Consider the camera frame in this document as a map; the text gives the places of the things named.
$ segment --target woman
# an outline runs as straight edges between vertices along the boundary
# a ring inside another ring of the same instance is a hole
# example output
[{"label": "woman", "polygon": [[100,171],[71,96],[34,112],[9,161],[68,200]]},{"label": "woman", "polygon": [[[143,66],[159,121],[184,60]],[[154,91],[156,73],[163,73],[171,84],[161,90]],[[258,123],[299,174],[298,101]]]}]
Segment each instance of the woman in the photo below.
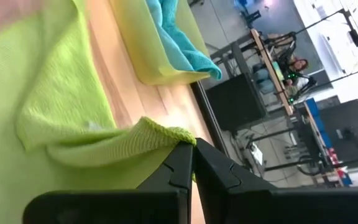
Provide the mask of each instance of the woman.
[{"label": "woman", "polygon": [[[308,61],[306,59],[297,59],[296,57],[293,57],[290,61],[277,61],[277,63],[280,67],[280,70],[282,71],[283,77],[279,78],[284,84],[286,93],[290,96],[295,95],[298,91],[296,87],[298,81],[296,74],[300,73],[308,67]],[[266,65],[254,65],[252,69],[254,71],[254,77],[256,79],[256,84],[258,85],[259,90],[263,94],[274,92],[274,83],[270,79],[270,74],[266,69]]]}]

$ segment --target table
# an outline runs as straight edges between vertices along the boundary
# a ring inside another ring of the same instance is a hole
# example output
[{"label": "table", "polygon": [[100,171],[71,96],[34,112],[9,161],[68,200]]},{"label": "table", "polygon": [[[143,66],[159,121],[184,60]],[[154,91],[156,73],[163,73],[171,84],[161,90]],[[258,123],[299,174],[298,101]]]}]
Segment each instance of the table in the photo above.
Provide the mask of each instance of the table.
[{"label": "table", "polygon": [[293,114],[293,107],[288,103],[288,95],[287,93],[285,93],[285,91],[283,91],[285,90],[284,84],[278,79],[278,75],[273,67],[272,56],[265,48],[265,45],[262,42],[258,31],[255,29],[251,29],[250,33],[257,46],[257,49],[260,52],[263,62],[266,65],[267,70],[269,71],[270,79],[274,83],[274,87],[276,89],[277,95],[285,108],[285,112],[287,113],[288,116],[291,116]]}]

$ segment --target green fabric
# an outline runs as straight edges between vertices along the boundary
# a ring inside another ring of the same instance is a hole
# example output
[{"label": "green fabric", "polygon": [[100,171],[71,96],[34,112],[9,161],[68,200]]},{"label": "green fabric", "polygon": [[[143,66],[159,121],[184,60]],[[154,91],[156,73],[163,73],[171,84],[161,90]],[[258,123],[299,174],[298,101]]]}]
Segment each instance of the green fabric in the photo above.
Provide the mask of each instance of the green fabric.
[{"label": "green fabric", "polygon": [[277,62],[273,62],[272,64],[273,64],[273,69],[276,71],[278,80],[283,81],[284,80],[284,75],[283,75],[283,72],[281,71],[280,66],[278,65]]},{"label": "green fabric", "polygon": [[0,223],[20,223],[31,199],[51,190],[133,189],[179,140],[195,144],[147,118],[115,129],[84,0],[46,4],[0,32]]}]

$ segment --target turquoise towel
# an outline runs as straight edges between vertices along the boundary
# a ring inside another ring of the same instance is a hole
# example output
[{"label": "turquoise towel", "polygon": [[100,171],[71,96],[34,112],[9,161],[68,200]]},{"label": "turquoise towel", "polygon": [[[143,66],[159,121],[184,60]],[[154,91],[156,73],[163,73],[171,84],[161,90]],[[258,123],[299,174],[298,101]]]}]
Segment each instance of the turquoise towel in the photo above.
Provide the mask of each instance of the turquoise towel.
[{"label": "turquoise towel", "polygon": [[208,72],[215,79],[222,71],[197,50],[175,24],[178,0],[146,0],[169,62],[177,70]]}]

